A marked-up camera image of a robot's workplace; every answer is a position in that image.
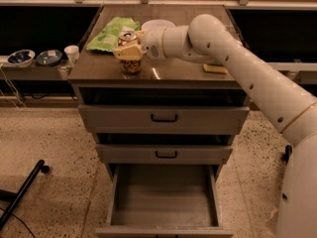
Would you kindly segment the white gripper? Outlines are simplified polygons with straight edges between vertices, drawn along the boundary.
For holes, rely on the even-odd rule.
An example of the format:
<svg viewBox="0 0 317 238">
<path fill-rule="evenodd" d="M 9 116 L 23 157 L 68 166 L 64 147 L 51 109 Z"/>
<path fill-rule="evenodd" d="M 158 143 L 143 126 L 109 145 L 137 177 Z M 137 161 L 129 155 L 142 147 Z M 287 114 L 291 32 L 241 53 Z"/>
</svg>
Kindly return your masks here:
<svg viewBox="0 0 317 238">
<path fill-rule="evenodd" d="M 162 60 L 164 58 L 162 41 L 164 29 L 139 30 L 136 35 L 142 39 L 142 46 L 146 55 L 152 60 Z M 144 52 L 141 45 L 133 44 L 118 46 L 112 53 L 118 60 L 141 60 Z"/>
</svg>

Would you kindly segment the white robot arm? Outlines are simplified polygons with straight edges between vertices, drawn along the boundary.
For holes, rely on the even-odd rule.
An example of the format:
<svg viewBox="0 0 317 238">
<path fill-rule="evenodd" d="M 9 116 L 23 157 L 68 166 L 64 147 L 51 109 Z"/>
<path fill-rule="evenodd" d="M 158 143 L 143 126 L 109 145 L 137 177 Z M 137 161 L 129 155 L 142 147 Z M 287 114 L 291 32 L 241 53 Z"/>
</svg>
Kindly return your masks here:
<svg viewBox="0 0 317 238">
<path fill-rule="evenodd" d="M 113 50 L 119 60 L 178 58 L 223 65 L 292 145 L 285 168 L 276 238 L 317 238 L 317 98 L 243 47 L 216 17 L 152 28 Z"/>
</svg>

